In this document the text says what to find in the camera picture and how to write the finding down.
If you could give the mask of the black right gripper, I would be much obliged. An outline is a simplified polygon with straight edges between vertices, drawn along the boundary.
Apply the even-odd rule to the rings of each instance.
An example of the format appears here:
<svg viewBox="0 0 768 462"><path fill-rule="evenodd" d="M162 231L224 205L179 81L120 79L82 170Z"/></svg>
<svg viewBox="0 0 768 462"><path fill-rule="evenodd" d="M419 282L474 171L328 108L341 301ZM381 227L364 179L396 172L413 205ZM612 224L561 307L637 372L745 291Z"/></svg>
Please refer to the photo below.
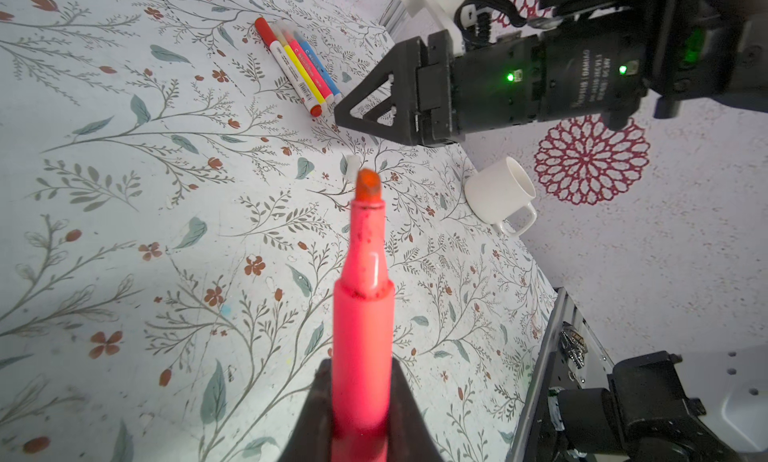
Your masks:
<svg viewBox="0 0 768 462"><path fill-rule="evenodd" d="M395 44L334 108L335 122L403 145L579 116L626 128L647 90L647 34L631 12L562 24L452 56L448 32Z"/></svg>

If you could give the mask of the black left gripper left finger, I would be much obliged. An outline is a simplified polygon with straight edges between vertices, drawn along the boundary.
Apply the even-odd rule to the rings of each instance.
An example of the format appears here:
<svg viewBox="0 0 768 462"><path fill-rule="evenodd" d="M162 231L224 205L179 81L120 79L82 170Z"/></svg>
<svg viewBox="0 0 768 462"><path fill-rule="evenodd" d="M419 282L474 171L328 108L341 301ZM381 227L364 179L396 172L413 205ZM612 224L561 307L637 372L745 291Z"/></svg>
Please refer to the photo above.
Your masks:
<svg viewBox="0 0 768 462"><path fill-rule="evenodd" d="M330 359L315 371L307 397L279 462L328 462L331 460L332 404Z"/></svg>

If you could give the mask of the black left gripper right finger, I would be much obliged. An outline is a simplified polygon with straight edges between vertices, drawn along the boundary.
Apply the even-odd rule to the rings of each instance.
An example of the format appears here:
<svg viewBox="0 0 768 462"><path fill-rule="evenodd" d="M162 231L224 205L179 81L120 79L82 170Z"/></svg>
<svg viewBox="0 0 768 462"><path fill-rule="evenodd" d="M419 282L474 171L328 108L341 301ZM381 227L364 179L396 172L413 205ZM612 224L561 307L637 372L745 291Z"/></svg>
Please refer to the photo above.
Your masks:
<svg viewBox="0 0 768 462"><path fill-rule="evenodd" d="M443 461L395 358L391 370L387 461Z"/></svg>

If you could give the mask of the pink highlighter pen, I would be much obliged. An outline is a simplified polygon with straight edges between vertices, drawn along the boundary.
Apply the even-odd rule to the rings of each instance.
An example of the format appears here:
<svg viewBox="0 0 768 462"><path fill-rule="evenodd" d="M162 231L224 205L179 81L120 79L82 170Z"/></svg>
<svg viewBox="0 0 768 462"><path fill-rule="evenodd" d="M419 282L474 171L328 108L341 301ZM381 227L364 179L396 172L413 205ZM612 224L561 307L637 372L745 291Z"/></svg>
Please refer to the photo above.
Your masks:
<svg viewBox="0 0 768 462"><path fill-rule="evenodd" d="M333 291L333 461L386 459L395 286L385 240L382 182L364 168L357 174L349 248Z"/></svg>

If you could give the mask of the red-pink highlighter pen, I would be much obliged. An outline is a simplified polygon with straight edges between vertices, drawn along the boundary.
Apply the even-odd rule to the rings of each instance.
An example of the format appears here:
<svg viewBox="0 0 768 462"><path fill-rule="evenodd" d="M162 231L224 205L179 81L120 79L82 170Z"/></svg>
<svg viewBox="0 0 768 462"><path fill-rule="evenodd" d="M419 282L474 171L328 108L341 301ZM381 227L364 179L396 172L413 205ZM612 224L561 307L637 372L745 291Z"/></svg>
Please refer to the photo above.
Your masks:
<svg viewBox="0 0 768 462"><path fill-rule="evenodd" d="M312 64L310 58L308 58L306 51L300 46L298 40L296 40L286 24L280 24L280 30L290 45L290 48L292 48L294 54L296 54L298 60L301 62L304 70L308 73L310 80L312 80L314 86L318 89L320 96L322 96L328 104L332 104L332 102L334 102L333 92L330 90L328 84L326 84L324 78L322 78L320 72L318 72L318 69Z"/></svg>

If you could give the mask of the blue marker pen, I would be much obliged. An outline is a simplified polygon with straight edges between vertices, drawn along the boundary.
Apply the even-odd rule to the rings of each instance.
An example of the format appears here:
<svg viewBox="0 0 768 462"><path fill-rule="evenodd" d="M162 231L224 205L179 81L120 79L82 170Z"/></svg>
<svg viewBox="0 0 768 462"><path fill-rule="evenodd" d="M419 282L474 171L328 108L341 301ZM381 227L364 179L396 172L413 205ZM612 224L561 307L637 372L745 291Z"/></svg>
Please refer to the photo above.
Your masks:
<svg viewBox="0 0 768 462"><path fill-rule="evenodd" d="M328 70L326 70L325 66L322 64L314 48L312 48L312 45L297 30L294 32L294 38L296 38L296 40L299 42L299 45L304 49L304 52L308 55L308 58L310 58L312 64L314 64L316 70L318 70L320 73L320 76L322 76L326 86L328 86L328 88L331 90L334 96L334 100L336 100L336 102L341 100L342 93L340 92L338 86L336 86L335 82L332 80Z"/></svg>

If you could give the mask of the yellow highlighter pen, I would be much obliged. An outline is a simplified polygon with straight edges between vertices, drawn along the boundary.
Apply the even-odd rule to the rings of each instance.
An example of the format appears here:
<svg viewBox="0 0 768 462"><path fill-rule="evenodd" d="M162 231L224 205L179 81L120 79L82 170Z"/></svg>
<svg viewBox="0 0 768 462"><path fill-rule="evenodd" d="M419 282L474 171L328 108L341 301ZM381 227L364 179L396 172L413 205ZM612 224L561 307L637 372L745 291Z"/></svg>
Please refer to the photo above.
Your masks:
<svg viewBox="0 0 768 462"><path fill-rule="evenodd" d="M314 84L314 80L312 80L311 74L306 70L306 67L304 66L304 64L302 64L300 58L298 58L297 52L294 50L293 46L288 42L288 39L286 38L286 36L284 36L282 27L278 24L278 22L274 22L271 27L276 38L280 41L280 44L283 46L288 58L291 60L292 64L296 67L298 74L300 74L300 78L305 82L306 86L309 88L316 102L320 104L320 108L322 108L322 110L326 110L327 106L326 106L325 98L322 96L321 92L318 90L318 87L316 86L316 84Z"/></svg>

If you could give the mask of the white pink-tip marker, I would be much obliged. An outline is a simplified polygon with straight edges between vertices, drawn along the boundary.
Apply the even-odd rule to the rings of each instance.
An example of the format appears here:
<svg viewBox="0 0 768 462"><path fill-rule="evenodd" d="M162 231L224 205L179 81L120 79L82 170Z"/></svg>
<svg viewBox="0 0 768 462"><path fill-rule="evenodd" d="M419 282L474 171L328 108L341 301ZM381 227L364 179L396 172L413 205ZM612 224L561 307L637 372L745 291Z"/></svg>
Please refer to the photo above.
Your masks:
<svg viewBox="0 0 768 462"><path fill-rule="evenodd" d="M308 86L304 77L300 74L298 67L292 62L292 59L288 56L288 53L276 38L271 26L264 20L264 18L258 18L254 22L254 26L256 32L274 57L274 60L276 60L278 66L280 66L284 76L286 76L293 86L296 94L299 96L300 102L304 105L304 108L306 108L312 117L321 116L323 112L322 105L316 100L314 94L312 94L310 86Z"/></svg>

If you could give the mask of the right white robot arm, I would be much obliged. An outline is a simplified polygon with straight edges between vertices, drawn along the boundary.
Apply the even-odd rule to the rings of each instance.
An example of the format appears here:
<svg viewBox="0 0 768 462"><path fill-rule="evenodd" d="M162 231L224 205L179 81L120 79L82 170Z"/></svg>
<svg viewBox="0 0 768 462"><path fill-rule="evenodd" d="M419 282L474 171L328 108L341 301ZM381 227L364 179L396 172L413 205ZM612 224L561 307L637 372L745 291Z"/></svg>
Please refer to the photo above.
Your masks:
<svg viewBox="0 0 768 462"><path fill-rule="evenodd" d="M618 194L634 172L632 116L709 98L767 108L762 0L541 0L524 18L511 0L417 0L442 25L396 44L335 108L336 122L404 145L550 121L534 170L551 195ZM558 304L535 367L511 461L743 461L767 451L767 347L657 351L618 362L602 387L558 381L580 369L579 328Z"/></svg>

